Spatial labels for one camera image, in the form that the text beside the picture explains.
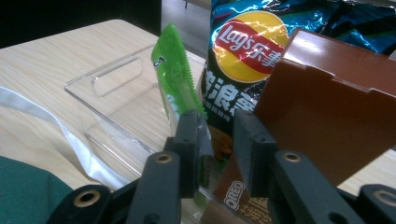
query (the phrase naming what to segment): wooden table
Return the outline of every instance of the wooden table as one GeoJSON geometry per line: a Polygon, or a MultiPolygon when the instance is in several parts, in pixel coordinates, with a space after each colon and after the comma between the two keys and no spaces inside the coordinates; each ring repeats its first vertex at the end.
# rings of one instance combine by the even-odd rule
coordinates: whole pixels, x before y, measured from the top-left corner
{"type": "MultiPolygon", "coordinates": [[[[0,49],[0,85],[43,105],[85,144],[94,147],[80,130],[75,99],[64,91],[65,83],[156,40],[157,36],[125,21],[107,21],[0,49]]],[[[189,57],[204,62],[195,55],[189,57]]],[[[95,183],[81,171],[58,127],[6,108],[0,109],[0,120],[0,156],[48,170],[73,189],[95,183]]],[[[127,173],[113,158],[103,155],[103,159],[127,173]]],[[[395,151],[387,151],[339,187],[356,194],[368,183],[396,188],[395,151]]]]}

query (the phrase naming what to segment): green snack wrapper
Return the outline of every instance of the green snack wrapper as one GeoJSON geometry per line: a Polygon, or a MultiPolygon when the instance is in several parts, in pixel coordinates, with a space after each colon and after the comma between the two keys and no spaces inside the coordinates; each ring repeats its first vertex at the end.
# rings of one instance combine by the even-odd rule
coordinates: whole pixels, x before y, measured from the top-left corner
{"type": "Polygon", "coordinates": [[[151,61],[157,71],[164,107],[174,133],[178,118],[184,112],[195,109],[204,114],[186,51],[174,24],[163,29],[151,53],[151,61]]]}

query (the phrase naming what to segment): lay's chip bag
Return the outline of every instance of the lay's chip bag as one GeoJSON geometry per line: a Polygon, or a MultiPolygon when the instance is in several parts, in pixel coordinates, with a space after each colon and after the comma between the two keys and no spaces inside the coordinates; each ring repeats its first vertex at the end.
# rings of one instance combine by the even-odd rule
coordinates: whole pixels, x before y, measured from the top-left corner
{"type": "Polygon", "coordinates": [[[235,109],[253,111],[292,31],[315,31],[333,11],[318,0],[250,0],[213,8],[202,93],[217,155],[231,152],[235,109]]]}
{"type": "Polygon", "coordinates": [[[296,28],[331,35],[356,46],[365,43],[371,50],[373,46],[380,49],[375,46],[378,42],[386,43],[387,46],[381,48],[389,52],[392,52],[389,48],[396,48],[396,22],[382,33],[377,29],[375,35],[370,35],[368,29],[362,27],[362,24],[379,21],[381,16],[386,16],[385,21],[394,21],[394,9],[389,7],[355,6],[336,0],[213,1],[207,65],[201,89],[218,159],[231,154],[235,109],[253,111],[266,79],[296,28]],[[367,20],[356,19],[355,15],[367,20]],[[346,20],[353,26],[345,29],[346,20]]]}

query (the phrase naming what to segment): clear plastic container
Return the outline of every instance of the clear plastic container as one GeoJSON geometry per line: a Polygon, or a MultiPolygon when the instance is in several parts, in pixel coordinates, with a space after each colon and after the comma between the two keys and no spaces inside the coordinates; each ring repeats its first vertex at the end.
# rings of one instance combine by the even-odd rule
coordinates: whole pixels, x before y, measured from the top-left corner
{"type": "MultiPolygon", "coordinates": [[[[141,176],[147,157],[163,150],[166,138],[174,132],[150,59],[152,49],[153,46],[148,46],[126,55],[65,85],[66,92],[81,102],[78,107],[81,130],[99,150],[115,158],[136,178],[141,176]]],[[[188,60],[198,83],[204,63],[189,56],[188,60]]],[[[208,206],[211,211],[243,223],[211,194],[220,176],[218,167],[212,168],[214,181],[210,186],[200,187],[194,199],[182,201],[183,223],[204,223],[201,219],[208,206]]]]}

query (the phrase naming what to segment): green cloth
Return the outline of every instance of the green cloth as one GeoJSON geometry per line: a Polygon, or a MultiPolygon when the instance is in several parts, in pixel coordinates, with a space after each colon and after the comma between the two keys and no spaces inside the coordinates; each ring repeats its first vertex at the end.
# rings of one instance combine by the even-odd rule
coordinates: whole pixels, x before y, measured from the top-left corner
{"type": "Polygon", "coordinates": [[[45,170],[0,157],[0,223],[46,223],[71,191],[45,170]]]}

